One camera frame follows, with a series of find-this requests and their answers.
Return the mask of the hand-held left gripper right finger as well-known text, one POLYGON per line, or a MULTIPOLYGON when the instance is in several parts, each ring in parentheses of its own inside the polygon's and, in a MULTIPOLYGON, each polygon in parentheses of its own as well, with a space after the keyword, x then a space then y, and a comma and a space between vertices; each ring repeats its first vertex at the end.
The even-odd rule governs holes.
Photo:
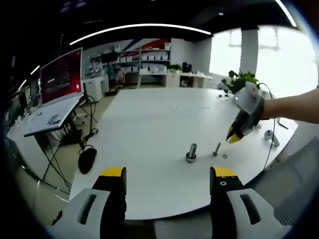
POLYGON ((245 189, 232 169, 210 167, 209 191, 213 239, 282 239, 292 228, 275 218, 257 192, 245 189))

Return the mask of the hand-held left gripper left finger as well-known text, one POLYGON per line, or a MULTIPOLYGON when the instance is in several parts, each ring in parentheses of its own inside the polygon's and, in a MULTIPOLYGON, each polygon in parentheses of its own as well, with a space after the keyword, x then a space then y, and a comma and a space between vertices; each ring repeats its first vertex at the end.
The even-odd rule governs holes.
POLYGON ((73 197, 51 226, 54 239, 123 239, 126 167, 102 171, 92 188, 73 197))

